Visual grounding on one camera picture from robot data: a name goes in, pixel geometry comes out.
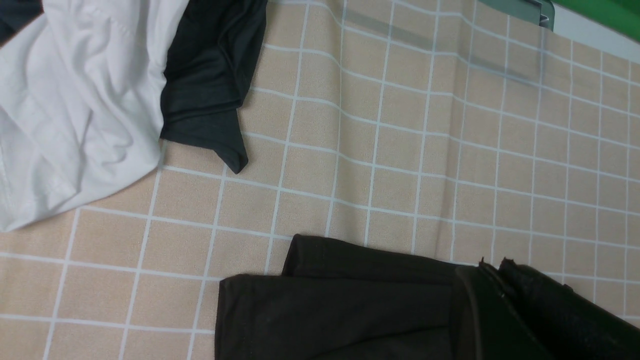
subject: gray plastic object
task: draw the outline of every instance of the gray plastic object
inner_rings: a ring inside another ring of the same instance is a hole
[[[551,31],[556,11],[549,0],[480,0],[492,8]]]

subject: beige grid tablecloth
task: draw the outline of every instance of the beige grid tablecloth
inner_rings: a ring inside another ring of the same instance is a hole
[[[162,143],[129,189],[0,235],[0,358],[212,359],[218,281],[277,274],[295,233],[508,256],[640,323],[640,65],[473,0],[268,16],[249,166]]]

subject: green object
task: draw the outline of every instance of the green object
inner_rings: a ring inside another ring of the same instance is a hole
[[[638,0],[554,0],[554,2],[635,41],[640,41],[640,1]]]
[[[480,0],[492,8],[549,30],[554,29],[555,10],[549,0]]]

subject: folded clothing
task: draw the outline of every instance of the folded clothing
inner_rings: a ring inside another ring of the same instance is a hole
[[[479,268],[335,239],[296,235],[282,276],[218,299],[219,360],[552,359]]]
[[[640,355],[638,329],[509,260],[461,266],[296,235],[280,277],[222,280],[218,299],[218,360]]]
[[[0,230],[157,167],[166,54],[188,0],[44,0],[0,48]]]

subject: black fabric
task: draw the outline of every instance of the black fabric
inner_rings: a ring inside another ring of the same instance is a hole
[[[282,276],[221,281],[215,351],[217,360],[634,360],[637,334],[528,266],[459,266],[296,235]]]
[[[283,276],[451,284],[458,265],[318,236],[296,235]]]
[[[42,0],[0,1],[0,45],[42,13]]]
[[[310,359],[363,341],[443,327],[450,287],[238,275],[220,282],[216,359]]]
[[[296,235],[281,277],[221,281],[216,359],[552,359],[487,271]]]
[[[450,358],[449,329],[436,327],[363,341],[314,357],[312,360],[449,360]]]
[[[220,282],[216,359],[450,360],[456,267],[296,235],[283,276]]]
[[[249,91],[266,0],[190,0],[167,54],[161,138],[211,149],[234,173],[248,163],[237,109]]]
[[[506,298],[497,271],[484,262],[456,269],[450,337],[456,360],[555,358]]]
[[[518,312],[560,358],[640,359],[640,330],[526,265],[505,259],[499,273]]]

